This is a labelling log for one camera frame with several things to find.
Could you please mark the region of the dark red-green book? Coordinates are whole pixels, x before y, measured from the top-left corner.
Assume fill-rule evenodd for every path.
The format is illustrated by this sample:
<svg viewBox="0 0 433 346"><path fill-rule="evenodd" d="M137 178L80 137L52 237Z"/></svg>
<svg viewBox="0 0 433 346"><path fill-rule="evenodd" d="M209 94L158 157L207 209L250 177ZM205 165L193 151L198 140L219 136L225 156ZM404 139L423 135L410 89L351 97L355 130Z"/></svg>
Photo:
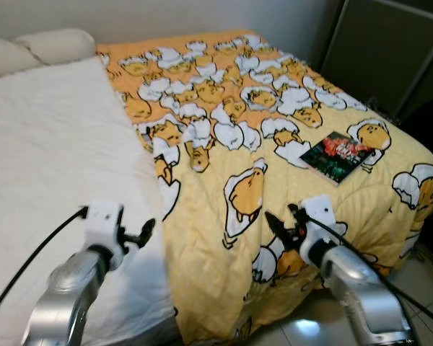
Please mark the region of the dark red-green book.
<svg viewBox="0 0 433 346"><path fill-rule="evenodd" d="M340 185L373 151L351 136L332 132L299 158L332 184Z"/></svg>

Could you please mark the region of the yellow cartoon egg blanket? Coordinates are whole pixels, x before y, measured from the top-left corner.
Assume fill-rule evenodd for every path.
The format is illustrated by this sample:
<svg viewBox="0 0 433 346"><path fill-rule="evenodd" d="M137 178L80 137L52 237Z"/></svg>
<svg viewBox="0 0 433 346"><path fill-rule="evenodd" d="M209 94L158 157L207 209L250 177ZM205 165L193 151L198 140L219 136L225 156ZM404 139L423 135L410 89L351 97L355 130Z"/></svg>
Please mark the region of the yellow cartoon egg blanket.
<svg viewBox="0 0 433 346"><path fill-rule="evenodd" d="M433 213L433 154L254 32L210 32L97 49L165 195L168 288L180 341L240 342L323 287L284 250L269 211L328 195L336 226L383 275ZM374 149L340 185L299 156L328 134Z"/></svg>

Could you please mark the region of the white mattress cover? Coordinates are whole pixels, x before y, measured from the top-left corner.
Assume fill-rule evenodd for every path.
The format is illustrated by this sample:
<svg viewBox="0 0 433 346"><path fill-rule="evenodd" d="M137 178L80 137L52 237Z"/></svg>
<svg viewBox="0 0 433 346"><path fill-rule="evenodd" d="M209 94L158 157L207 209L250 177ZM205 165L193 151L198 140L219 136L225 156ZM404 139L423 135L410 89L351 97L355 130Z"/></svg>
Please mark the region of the white mattress cover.
<svg viewBox="0 0 433 346"><path fill-rule="evenodd" d="M168 288L165 195L97 57L0 78L0 346L19 346L48 276L84 245L74 212L120 203L129 234L156 218L91 304L84 345L180 343Z"/></svg>

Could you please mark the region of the dark grey wardrobe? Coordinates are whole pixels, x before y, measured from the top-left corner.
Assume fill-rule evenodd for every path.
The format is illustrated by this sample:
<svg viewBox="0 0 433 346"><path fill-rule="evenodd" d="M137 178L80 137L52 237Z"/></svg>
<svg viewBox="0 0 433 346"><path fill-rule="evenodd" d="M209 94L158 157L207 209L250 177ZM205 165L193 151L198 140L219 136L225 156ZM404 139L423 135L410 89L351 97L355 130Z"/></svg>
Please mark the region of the dark grey wardrobe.
<svg viewBox="0 0 433 346"><path fill-rule="evenodd" d="M343 0L320 73L401 121L433 101L433 0Z"/></svg>

